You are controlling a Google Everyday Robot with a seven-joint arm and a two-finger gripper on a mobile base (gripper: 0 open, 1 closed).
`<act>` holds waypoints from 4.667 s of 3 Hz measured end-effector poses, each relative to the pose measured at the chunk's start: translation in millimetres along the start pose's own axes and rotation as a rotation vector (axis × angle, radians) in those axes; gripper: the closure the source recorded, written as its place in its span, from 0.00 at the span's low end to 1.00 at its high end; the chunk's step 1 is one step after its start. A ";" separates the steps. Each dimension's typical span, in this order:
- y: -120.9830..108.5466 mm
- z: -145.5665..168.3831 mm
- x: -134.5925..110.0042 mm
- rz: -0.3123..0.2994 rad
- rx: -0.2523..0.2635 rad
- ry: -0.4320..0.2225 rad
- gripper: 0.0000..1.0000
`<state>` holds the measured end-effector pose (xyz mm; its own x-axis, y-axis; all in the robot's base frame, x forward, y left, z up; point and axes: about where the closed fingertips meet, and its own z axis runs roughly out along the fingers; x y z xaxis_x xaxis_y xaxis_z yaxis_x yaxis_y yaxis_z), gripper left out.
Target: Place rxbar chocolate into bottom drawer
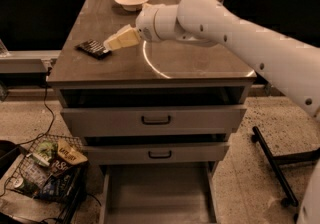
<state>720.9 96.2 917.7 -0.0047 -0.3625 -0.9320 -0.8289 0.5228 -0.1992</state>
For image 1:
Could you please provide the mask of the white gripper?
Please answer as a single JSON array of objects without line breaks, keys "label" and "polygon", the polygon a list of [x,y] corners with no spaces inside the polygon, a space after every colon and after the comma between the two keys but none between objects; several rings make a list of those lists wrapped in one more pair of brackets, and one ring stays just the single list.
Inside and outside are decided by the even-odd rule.
[{"label": "white gripper", "polygon": [[125,25],[103,42],[104,47],[110,51],[128,48],[138,45],[141,38],[148,42],[162,41],[156,30],[156,16],[162,7],[163,4],[144,4],[135,21],[137,30],[130,24]]}]

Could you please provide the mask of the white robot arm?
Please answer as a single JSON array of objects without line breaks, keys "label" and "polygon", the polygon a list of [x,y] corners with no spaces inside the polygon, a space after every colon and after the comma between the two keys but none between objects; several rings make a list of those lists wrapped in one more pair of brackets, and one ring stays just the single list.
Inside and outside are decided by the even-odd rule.
[{"label": "white robot arm", "polygon": [[320,121],[320,49],[243,20],[218,0],[144,4],[135,25],[121,28],[103,45],[114,51],[141,40],[221,44]]}]

